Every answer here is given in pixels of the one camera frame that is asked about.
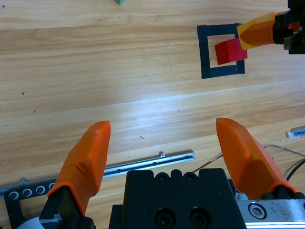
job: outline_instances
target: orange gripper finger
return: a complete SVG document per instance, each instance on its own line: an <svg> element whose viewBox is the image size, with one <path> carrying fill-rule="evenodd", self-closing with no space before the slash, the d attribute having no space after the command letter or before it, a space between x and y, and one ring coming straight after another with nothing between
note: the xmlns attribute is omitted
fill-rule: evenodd
<svg viewBox="0 0 305 229"><path fill-rule="evenodd" d="M266 149L247 129L228 118L216 121L217 135L234 186L249 199L260 199L277 186L292 187L274 163Z"/></svg>
<svg viewBox="0 0 305 229"><path fill-rule="evenodd" d="M97 122L69 152L50 194L68 186L82 216L89 199L99 191L104 174L110 140L110 122Z"/></svg>

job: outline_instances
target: red cube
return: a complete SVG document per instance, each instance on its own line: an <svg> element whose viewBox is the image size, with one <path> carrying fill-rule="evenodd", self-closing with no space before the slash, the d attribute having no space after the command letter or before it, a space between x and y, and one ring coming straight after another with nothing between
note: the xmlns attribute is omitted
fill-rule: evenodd
<svg viewBox="0 0 305 229"><path fill-rule="evenodd" d="M248 58L247 50L243 50L238 38L215 45L218 64L241 61Z"/></svg>

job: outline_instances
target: black square outline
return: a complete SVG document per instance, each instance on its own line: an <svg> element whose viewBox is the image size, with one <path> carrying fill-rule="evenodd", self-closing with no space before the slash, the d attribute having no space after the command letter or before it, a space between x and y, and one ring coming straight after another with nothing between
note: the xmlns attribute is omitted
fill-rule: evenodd
<svg viewBox="0 0 305 229"><path fill-rule="evenodd" d="M237 61L236 65L210 67L208 36L234 34L238 37L237 26L235 24L227 25L199 25L197 26L199 50L201 59L201 77L202 79L213 78L224 75L244 74L244 60Z"/></svg>

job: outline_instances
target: wooden table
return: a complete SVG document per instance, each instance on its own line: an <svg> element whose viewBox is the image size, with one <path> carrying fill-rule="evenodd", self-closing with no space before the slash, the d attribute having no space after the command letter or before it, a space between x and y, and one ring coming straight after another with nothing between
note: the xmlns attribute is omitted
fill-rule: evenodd
<svg viewBox="0 0 305 229"><path fill-rule="evenodd" d="M197 25L244 23L286 0L2 0L0 186L55 176L85 130L110 120L108 165L192 149L191 171L220 152L217 117L262 144L305 152L286 131L305 123L304 55L281 45L248 51L246 74L201 79ZM219 38L209 38L212 53ZM268 149L282 171L300 156ZM208 167L223 167L224 161ZM305 192L305 167L291 184ZM108 228L125 176L103 180L87 216ZM43 200L27 213L36 213ZM0 225L9 228L1 201Z"/></svg>

